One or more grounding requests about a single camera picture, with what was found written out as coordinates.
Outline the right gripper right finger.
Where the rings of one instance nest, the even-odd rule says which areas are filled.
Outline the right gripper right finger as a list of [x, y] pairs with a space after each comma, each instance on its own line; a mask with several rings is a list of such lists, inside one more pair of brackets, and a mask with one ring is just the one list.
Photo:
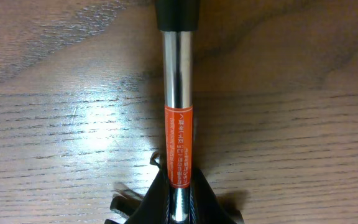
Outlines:
[[199, 168], [192, 168], [190, 223], [244, 224], [241, 212], [219, 203], [206, 177]]

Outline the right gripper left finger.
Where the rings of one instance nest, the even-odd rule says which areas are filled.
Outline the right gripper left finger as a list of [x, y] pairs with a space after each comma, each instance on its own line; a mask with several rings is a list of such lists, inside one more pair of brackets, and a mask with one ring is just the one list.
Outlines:
[[161, 224], [168, 221], [169, 186], [160, 170], [144, 196], [125, 189], [112, 196], [110, 211], [124, 219], [125, 224]]

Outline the small claw hammer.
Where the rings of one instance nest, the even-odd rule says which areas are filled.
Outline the small claw hammer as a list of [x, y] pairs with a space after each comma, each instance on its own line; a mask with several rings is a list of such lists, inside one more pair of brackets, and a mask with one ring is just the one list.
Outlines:
[[165, 140], [170, 223], [191, 222], [193, 33], [199, 1], [156, 0], [163, 40]]

